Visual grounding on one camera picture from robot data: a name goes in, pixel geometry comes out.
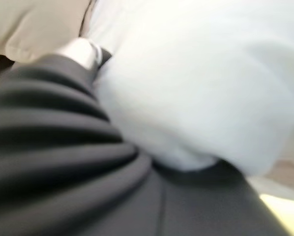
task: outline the person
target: person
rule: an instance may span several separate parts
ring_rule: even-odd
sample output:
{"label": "person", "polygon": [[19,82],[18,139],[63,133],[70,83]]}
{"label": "person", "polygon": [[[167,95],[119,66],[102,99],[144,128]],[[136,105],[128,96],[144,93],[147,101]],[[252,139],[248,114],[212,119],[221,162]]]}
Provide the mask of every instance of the person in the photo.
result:
{"label": "person", "polygon": [[286,236],[225,161],[182,173],[122,140],[92,85],[111,55],[76,39],[0,84],[0,236]]}

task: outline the white fabric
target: white fabric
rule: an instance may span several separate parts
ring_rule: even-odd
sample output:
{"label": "white fabric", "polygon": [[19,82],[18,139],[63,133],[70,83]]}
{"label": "white fabric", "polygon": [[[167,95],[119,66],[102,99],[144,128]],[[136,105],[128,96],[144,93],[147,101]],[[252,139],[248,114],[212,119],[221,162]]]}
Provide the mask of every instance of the white fabric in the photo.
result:
{"label": "white fabric", "polygon": [[267,171],[294,132],[294,0],[99,0],[97,95],[169,167]]}

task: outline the beige fabric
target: beige fabric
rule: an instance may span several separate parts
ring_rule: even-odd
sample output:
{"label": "beige fabric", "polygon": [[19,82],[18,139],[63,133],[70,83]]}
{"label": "beige fabric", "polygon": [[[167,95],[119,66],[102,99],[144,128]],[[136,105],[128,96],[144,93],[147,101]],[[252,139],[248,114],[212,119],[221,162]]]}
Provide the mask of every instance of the beige fabric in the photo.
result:
{"label": "beige fabric", "polygon": [[0,0],[0,54],[27,63],[78,37],[91,0]]}

